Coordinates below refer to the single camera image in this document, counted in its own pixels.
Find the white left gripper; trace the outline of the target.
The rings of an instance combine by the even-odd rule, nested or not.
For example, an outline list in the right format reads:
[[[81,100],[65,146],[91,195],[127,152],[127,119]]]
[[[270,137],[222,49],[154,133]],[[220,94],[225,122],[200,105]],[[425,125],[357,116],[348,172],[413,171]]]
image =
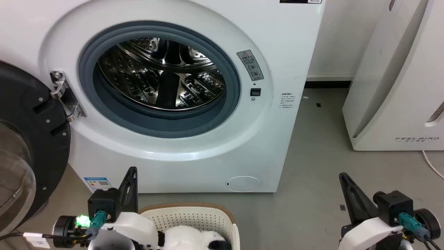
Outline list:
[[[118,218],[105,223],[89,250],[156,250],[159,237],[153,221],[138,214],[138,172],[130,167],[119,187]]]

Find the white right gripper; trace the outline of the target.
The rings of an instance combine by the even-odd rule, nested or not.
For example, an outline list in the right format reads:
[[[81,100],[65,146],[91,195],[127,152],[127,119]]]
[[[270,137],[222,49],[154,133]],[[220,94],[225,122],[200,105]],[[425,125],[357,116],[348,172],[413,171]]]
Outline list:
[[[339,174],[352,226],[339,243],[338,250],[366,250],[403,226],[389,226],[378,217],[376,205],[365,195],[349,174]]]

